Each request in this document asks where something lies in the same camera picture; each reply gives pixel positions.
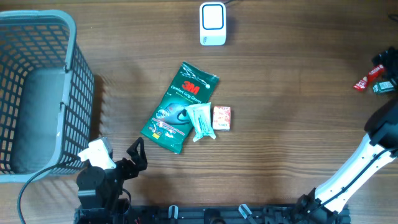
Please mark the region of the green white gum pack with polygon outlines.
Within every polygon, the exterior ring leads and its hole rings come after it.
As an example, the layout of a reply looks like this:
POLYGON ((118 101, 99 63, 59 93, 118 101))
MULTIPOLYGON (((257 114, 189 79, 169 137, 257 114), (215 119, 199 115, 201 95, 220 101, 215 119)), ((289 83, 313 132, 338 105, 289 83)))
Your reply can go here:
POLYGON ((394 85, 390 81, 376 82, 373 86, 375 94, 389 93, 395 90, 394 85))

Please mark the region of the red Nescafe stick sachet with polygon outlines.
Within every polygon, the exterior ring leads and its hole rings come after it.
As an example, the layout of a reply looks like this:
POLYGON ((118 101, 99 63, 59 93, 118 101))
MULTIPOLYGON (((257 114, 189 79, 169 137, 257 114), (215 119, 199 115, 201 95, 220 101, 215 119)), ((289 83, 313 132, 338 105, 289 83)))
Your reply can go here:
POLYGON ((382 73, 386 71, 385 67, 381 64, 376 65, 368 74, 357 82, 353 88, 358 91, 364 91, 368 85, 378 78, 382 73))

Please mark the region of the green 3M gloves packet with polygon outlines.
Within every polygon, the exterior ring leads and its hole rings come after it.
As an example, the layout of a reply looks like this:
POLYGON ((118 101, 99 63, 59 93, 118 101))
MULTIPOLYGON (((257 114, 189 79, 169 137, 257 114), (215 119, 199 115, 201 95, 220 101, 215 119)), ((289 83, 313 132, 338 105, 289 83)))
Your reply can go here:
POLYGON ((183 62, 141 134, 180 154, 192 130, 186 107, 208 102, 219 78, 183 62))

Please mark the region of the white teal tissue packet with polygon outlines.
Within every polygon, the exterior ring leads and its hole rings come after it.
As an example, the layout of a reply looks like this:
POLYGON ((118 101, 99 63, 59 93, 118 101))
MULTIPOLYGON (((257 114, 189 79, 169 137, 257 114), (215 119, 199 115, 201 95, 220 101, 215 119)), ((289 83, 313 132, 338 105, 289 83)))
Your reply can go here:
POLYGON ((216 134, 211 126, 211 103, 194 104, 185 108, 195 129, 193 142, 204 136, 216 139, 216 134))

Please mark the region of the red white small carton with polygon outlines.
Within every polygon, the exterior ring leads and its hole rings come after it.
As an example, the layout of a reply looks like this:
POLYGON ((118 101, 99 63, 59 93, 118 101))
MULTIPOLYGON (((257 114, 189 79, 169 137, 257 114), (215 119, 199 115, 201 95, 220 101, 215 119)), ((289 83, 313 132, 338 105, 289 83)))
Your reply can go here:
POLYGON ((228 106, 215 106, 213 108, 213 129, 229 131, 231 128, 231 108, 228 106))

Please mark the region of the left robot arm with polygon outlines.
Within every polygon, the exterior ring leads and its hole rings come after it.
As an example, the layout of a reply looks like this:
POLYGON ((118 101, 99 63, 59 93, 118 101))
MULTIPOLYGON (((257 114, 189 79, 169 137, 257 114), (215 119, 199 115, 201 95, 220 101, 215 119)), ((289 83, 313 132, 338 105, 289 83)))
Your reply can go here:
POLYGON ((76 179, 80 207, 75 223, 134 223, 131 194, 123 188, 126 180, 136 178, 147 169, 144 140, 137 138, 127 149, 129 159, 114 162, 113 149, 107 138, 98 138, 78 153, 90 165, 76 179))

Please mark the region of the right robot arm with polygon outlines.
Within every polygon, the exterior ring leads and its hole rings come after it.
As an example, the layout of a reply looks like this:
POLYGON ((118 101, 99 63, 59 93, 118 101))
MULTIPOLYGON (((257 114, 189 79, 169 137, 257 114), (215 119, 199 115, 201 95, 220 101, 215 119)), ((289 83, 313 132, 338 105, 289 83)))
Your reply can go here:
POLYGON ((366 134, 354 154, 325 183, 299 198, 292 223, 338 223, 348 199, 373 174, 397 159, 397 98, 389 100, 367 121, 366 134))

